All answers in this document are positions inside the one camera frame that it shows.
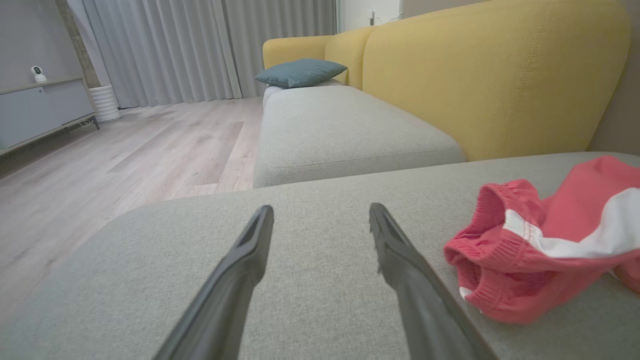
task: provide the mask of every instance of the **sofa backrest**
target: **sofa backrest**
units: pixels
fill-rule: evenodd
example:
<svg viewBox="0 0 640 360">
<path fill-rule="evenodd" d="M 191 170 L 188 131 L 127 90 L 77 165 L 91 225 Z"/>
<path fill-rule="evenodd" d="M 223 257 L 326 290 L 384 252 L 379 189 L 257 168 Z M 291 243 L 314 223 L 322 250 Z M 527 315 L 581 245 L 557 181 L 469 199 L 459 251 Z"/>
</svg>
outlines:
<svg viewBox="0 0 640 360">
<path fill-rule="evenodd" d="M 452 136 L 468 160 L 584 151 L 627 59 L 614 0 L 493 0 L 378 26 L 362 90 Z"/>
<path fill-rule="evenodd" d="M 326 43 L 324 59 L 343 64 L 347 71 L 335 77 L 341 83 L 362 89 L 362 56 L 373 26 L 332 36 Z"/>
</svg>

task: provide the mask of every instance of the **power cord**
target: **power cord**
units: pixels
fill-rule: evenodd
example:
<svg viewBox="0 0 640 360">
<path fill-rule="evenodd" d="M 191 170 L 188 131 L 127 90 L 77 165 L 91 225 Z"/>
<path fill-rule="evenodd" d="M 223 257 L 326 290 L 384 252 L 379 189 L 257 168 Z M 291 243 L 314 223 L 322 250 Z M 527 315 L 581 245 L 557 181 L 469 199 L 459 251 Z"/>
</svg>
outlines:
<svg viewBox="0 0 640 360">
<path fill-rule="evenodd" d="M 392 22 L 393 20 L 397 20 L 400 18 L 400 16 L 402 16 L 403 13 L 399 13 L 398 16 L 396 17 L 392 17 L 391 19 L 389 19 L 389 21 L 385 22 L 384 24 L 388 24 L 389 22 Z M 380 25 L 383 25 L 382 23 L 382 18 L 379 16 L 376 16 L 376 19 L 380 19 Z"/>
</svg>

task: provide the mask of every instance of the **sofa seat cushion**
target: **sofa seat cushion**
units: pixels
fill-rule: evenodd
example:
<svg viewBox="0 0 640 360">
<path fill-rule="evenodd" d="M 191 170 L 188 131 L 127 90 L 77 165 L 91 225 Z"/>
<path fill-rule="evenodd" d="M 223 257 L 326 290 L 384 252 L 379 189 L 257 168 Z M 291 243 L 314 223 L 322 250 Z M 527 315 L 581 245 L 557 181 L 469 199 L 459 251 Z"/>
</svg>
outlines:
<svg viewBox="0 0 640 360">
<path fill-rule="evenodd" d="M 462 161 L 450 136 L 362 91 L 296 88 L 266 101 L 253 187 Z"/>
<path fill-rule="evenodd" d="M 389 209 L 495 353 L 504 359 L 637 359 L 637 295 L 605 274 L 516 326 L 458 295 L 442 247 L 465 227 L 485 183 L 525 178 L 553 194 L 581 152 L 415 168 L 172 200 L 103 227 L 0 329 L 2 359 L 149 359 L 258 206 L 275 224 L 240 357 L 407 357 L 395 292 L 377 273 L 369 204 Z M 640 167 L 640 157 L 613 154 Z"/>
<path fill-rule="evenodd" d="M 327 81 L 323 81 L 320 84 L 315 84 L 314 86 L 343 86 L 340 81 L 336 79 L 329 79 Z M 267 104 L 267 100 L 269 97 L 279 91 L 286 90 L 285 88 L 281 88 L 275 85 L 268 85 L 266 89 L 264 89 L 264 94 L 262 95 L 262 107 L 264 108 Z"/>
</svg>

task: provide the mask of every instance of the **white security camera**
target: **white security camera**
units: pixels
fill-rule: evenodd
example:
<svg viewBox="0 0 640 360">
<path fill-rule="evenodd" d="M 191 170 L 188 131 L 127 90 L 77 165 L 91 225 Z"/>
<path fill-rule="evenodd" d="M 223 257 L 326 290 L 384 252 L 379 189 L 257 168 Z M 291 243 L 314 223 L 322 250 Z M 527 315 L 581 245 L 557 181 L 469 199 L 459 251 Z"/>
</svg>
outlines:
<svg viewBox="0 0 640 360">
<path fill-rule="evenodd" d="M 37 83 L 44 83 L 47 80 L 47 77 L 42 74 L 42 68 L 39 66 L 32 66 L 31 73 L 35 75 L 35 80 Z"/>
</svg>

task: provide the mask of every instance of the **sofa armrest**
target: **sofa armrest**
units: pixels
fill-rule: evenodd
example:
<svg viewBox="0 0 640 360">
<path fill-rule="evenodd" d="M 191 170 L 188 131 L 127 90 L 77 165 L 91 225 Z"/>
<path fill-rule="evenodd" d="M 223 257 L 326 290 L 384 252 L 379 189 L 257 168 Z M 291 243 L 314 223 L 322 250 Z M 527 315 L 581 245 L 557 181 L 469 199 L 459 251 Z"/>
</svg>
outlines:
<svg viewBox="0 0 640 360">
<path fill-rule="evenodd" d="M 333 35 L 318 37 L 275 38 L 262 46 L 264 68 L 302 58 L 324 60 L 324 47 Z"/>
</svg>

